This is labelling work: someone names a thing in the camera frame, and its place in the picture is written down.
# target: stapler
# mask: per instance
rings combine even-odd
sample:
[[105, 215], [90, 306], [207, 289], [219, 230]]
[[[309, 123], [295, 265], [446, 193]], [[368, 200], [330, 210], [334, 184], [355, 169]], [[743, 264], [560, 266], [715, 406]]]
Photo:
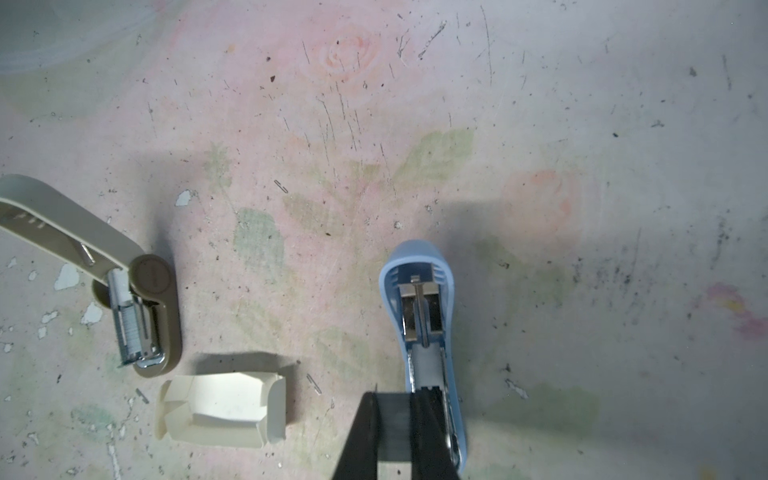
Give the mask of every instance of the stapler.
[[143, 377], [170, 372], [181, 357], [176, 275], [157, 255], [49, 185], [0, 178], [0, 227], [75, 265], [112, 310], [121, 364]]
[[405, 363], [405, 392], [363, 395], [333, 480], [376, 478], [376, 464], [411, 462], [412, 478], [458, 479], [467, 445], [453, 376], [455, 287], [448, 263], [424, 240], [401, 243], [379, 289]]

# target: worn painted surface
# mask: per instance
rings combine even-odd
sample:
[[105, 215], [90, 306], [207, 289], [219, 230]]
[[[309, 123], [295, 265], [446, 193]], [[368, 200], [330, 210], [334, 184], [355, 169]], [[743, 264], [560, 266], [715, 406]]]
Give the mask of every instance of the worn painted surface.
[[328, 478], [402, 388], [378, 274], [416, 237], [456, 278], [465, 478], [765, 476], [765, 5], [6, 3], [0, 174], [173, 260], [176, 372], [284, 371], [290, 424], [155, 439], [165, 379], [0, 233], [0, 478]]

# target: beige stapler handle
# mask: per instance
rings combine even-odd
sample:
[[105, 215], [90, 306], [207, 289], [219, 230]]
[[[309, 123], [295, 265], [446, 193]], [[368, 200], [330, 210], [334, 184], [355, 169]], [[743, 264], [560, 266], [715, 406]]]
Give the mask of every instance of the beige stapler handle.
[[107, 284], [144, 251], [53, 187], [24, 175], [0, 178], [0, 227]]

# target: cream cardboard box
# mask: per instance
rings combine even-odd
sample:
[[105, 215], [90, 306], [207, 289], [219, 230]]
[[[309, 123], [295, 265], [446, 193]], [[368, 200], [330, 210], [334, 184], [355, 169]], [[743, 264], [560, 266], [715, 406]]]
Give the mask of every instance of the cream cardboard box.
[[160, 390], [155, 435], [260, 448], [286, 438], [286, 380], [276, 373], [179, 375]]

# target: beige stapler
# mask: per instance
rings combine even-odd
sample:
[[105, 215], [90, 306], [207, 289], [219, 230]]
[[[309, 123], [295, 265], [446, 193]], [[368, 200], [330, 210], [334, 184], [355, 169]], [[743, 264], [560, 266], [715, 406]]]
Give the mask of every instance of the beige stapler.
[[154, 377], [179, 363], [176, 275], [165, 260], [23, 175], [0, 178], [0, 227], [93, 277], [96, 299], [112, 310], [122, 365]]

